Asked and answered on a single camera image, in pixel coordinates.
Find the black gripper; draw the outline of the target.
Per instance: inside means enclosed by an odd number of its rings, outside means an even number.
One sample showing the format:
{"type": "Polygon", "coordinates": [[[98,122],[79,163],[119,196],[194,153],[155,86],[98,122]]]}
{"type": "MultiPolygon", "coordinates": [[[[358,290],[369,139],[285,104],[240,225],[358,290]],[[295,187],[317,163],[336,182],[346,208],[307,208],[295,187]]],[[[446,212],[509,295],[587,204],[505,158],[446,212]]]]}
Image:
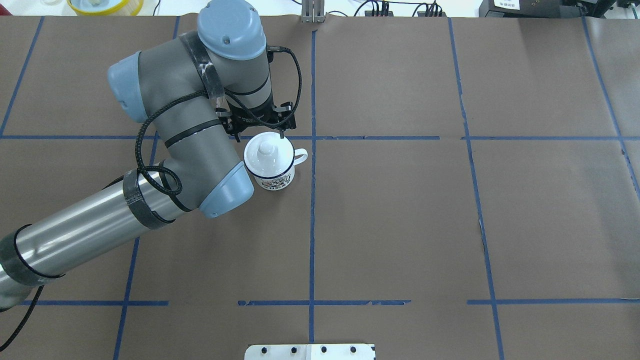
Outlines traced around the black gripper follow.
{"type": "Polygon", "coordinates": [[[250,109],[231,105],[231,135],[238,137],[246,129],[256,126],[265,126],[283,135],[286,130],[296,128],[295,110],[292,102],[285,102],[280,107],[268,102],[250,109]]]}

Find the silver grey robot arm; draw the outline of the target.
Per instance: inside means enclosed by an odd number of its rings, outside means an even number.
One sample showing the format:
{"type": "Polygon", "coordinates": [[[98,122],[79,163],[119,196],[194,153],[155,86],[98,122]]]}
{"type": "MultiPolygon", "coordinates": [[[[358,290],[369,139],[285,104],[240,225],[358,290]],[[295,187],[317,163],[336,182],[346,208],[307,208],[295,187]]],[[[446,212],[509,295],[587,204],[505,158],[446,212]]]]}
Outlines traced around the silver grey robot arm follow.
{"type": "Polygon", "coordinates": [[[276,106],[270,64],[290,48],[268,45],[246,0],[211,0],[196,29],[120,60],[107,79],[140,123],[135,168],[98,193],[1,240],[1,310],[33,289],[192,210],[217,218],[254,187],[230,137],[265,126],[295,129],[298,101],[276,106]]]}

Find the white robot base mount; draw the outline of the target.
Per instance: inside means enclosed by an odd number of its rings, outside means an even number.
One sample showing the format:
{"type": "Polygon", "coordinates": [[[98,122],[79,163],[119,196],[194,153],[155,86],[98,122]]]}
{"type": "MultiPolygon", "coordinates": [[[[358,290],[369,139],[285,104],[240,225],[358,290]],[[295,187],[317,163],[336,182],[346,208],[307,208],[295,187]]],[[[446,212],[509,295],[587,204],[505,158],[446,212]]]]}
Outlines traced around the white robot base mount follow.
{"type": "Polygon", "coordinates": [[[245,360],[375,360],[374,344],[254,344],[247,347],[245,360]]]}

